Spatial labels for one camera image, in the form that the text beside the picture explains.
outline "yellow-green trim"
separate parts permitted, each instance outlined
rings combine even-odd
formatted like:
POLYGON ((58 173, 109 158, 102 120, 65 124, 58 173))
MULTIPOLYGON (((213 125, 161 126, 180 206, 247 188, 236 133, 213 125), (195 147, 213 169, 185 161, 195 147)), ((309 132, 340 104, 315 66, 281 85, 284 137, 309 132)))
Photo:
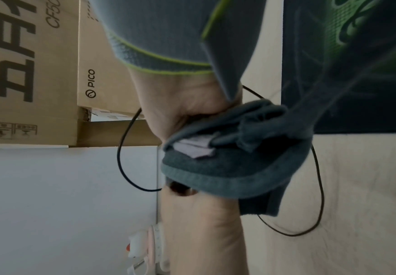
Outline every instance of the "yellow-green trim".
POLYGON ((231 3, 231 0, 220 0, 220 2, 216 5, 215 9, 210 15, 210 19, 204 27, 204 30, 201 33, 201 39, 204 40, 207 38, 210 33, 211 28, 213 27, 216 20, 219 20, 224 15, 228 5, 231 3))
POLYGON ((122 63, 125 64, 125 66, 130 67, 134 70, 141 71, 141 72, 147 72, 147 73, 153 73, 153 74, 161 74, 161 75, 200 75, 200 74, 210 74, 213 73, 213 71, 208 70, 208 71, 195 71, 195 72, 189 72, 189 71, 179 71, 179 72, 171 72, 171 71, 156 71, 156 70, 151 70, 151 69, 145 69, 138 67, 136 65, 127 63, 123 60, 121 60, 122 63))
POLYGON ((106 29, 106 31, 113 36, 115 39, 119 40, 121 43, 123 43, 124 45, 132 48, 135 51, 141 52, 143 54, 149 55, 151 57, 160 59, 160 60, 165 60, 165 61, 169 61, 169 62, 173 62, 173 63, 179 63, 179 64, 185 64, 185 65, 194 65, 194 66, 210 66, 210 63, 205 63, 205 62, 193 62, 193 61, 184 61, 184 60, 178 60, 178 59, 174 59, 174 58, 169 58, 169 57, 164 57, 161 55, 158 55, 156 53, 151 53, 149 51, 146 51, 144 49, 138 48, 137 46, 134 46, 133 44, 130 44, 129 42, 125 41, 124 39, 118 37, 114 32, 112 32, 111 30, 106 29))

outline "brown cardboard box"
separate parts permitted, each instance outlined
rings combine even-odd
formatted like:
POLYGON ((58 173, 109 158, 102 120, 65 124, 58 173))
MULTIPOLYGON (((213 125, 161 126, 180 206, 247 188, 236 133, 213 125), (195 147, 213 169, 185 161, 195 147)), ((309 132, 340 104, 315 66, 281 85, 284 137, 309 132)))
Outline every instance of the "brown cardboard box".
POLYGON ((133 116, 140 108, 134 84, 87 0, 80 3, 78 44, 78 106, 133 116))
POLYGON ((77 142, 78 0, 0 0, 0 143, 77 142))

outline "black mat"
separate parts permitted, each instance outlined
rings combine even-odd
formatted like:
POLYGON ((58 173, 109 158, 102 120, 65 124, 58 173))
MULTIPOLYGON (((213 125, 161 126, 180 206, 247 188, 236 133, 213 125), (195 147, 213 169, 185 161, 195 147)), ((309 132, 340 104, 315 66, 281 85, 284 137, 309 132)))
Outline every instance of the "black mat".
MULTIPOLYGON (((291 107, 341 51, 377 0, 284 1, 282 103, 291 107)), ((396 51, 338 101, 317 134, 396 132, 396 51)))

